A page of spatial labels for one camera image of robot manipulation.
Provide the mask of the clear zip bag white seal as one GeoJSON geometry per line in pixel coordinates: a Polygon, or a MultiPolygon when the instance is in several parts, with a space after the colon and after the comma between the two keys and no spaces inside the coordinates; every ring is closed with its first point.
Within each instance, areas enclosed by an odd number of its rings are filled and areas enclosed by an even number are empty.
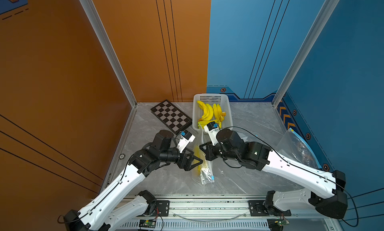
{"type": "Polygon", "coordinates": [[[194,181],[201,186],[205,186],[215,182],[212,162],[206,160],[205,153],[199,148],[199,145],[202,145],[205,142],[206,140],[204,138],[204,131],[202,129],[199,129],[198,135],[194,141],[193,151],[196,157],[203,160],[203,163],[192,170],[192,177],[194,181]]]}

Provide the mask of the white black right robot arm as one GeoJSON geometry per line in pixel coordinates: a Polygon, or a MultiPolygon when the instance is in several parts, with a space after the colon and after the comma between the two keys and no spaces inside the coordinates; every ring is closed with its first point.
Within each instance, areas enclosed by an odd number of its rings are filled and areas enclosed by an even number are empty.
{"type": "Polygon", "coordinates": [[[206,160],[237,161],[241,167],[283,177],[300,186],[290,192],[269,191],[264,201],[268,215],[281,216],[292,209],[310,209],[333,219],[343,219],[348,209],[346,175],[315,169],[289,159],[268,144],[244,142],[228,128],[204,128],[210,142],[200,145],[206,160]]]}

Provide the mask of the clear zip bag blue seal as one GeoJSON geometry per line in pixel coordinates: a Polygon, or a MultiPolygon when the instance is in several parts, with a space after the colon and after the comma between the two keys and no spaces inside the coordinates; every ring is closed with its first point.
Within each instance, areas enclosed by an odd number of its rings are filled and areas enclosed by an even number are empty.
{"type": "Polygon", "coordinates": [[[283,135],[276,147],[276,151],[291,160],[314,169],[321,169],[321,165],[311,147],[291,128],[283,135]]]}

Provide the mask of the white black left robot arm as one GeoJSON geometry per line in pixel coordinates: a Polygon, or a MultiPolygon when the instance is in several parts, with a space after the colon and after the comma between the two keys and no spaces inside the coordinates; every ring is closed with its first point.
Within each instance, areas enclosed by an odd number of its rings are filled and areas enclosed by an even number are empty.
{"type": "Polygon", "coordinates": [[[161,130],[152,142],[143,146],[128,159],[123,171],[94,200],[79,211],[70,210],[62,224],[68,231],[115,231],[137,216],[156,214],[157,199],[149,191],[140,192],[132,201],[118,204],[151,172],[176,164],[184,171],[201,165],[203,160],[188,149],[195,136],[183,131],[177,141],[174,134],[161,130]]]}

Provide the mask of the small yellow banana bunch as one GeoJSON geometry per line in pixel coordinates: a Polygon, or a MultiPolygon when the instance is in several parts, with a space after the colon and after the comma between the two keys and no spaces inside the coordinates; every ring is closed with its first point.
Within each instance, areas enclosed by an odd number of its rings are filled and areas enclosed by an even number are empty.
{"type": "Polygon", "coordinates": [[[203,160],[203,163],[198,166],[197,174],[199,177],[202,176],[204,179],[209,179],[211,177],[211,169],[208,161],[203,160]]]}

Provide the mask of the yellow green banana bunch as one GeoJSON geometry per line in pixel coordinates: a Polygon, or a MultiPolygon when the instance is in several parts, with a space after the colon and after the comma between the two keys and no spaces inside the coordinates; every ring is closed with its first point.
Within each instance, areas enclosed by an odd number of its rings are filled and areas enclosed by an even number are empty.
{"type": "Polygon", "coordinates": [[[227,115],[226,112],[223,112],[221,106],[218,104],[213,104],[213,111],[215,119],[222,123],[227,115]]]}

